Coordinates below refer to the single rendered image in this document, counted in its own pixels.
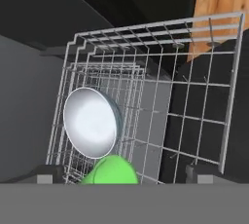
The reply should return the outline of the white bowl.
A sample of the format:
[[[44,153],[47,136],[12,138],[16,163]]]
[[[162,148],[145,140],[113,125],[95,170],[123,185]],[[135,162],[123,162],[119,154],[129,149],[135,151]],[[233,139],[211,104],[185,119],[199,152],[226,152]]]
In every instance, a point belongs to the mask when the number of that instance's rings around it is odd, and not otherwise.
[[[65,100],[63,125],[79,153],[101,159],[111,153],[121,138],[124,121],[119,106],[109,95],[81,87]]]

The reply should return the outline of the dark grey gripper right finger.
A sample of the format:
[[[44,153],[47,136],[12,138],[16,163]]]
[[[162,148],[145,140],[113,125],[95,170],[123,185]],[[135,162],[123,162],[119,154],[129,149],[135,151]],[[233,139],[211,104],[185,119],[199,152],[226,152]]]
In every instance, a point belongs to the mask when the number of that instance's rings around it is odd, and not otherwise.
[[[215,168],[203,165],[186,166],[186,182],[191,184],[234,184],[239,180],[221,174]]]

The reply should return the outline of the grey dishwasher door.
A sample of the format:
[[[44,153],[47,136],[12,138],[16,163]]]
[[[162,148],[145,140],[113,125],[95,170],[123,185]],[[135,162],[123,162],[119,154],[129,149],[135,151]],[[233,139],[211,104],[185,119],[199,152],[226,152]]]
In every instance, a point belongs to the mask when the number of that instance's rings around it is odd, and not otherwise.
[[[61,67],[0,35],[0,182],[46,162]]]

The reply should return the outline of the dark dishwasher body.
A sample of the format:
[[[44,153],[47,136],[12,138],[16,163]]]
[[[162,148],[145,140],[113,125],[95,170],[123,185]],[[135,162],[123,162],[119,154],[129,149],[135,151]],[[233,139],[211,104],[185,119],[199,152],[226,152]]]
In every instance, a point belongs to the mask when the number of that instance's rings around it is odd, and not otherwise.
[[[0,0],[0,35],[55,56],[78,32],[196,18],[196,0]],[[249,29],[244,29],[223,175],[249,183]]]

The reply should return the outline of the green cup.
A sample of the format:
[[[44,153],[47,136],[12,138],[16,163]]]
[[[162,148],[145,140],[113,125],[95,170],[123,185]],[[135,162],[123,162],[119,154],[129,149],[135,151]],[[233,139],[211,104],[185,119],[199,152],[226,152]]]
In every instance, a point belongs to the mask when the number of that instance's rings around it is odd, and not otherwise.
[[[92,171],[84,176],[82,184],[137,184],[138,177],[132,164],[118,155],[99,160]]]

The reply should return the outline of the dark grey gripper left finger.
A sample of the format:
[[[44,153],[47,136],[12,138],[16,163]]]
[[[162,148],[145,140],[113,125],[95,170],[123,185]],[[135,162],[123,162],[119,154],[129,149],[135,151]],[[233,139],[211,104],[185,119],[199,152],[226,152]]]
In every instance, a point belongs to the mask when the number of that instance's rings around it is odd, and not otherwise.
[[[40,165],[32,171],[7,180],[8,183],[61,184],[64,166]]]

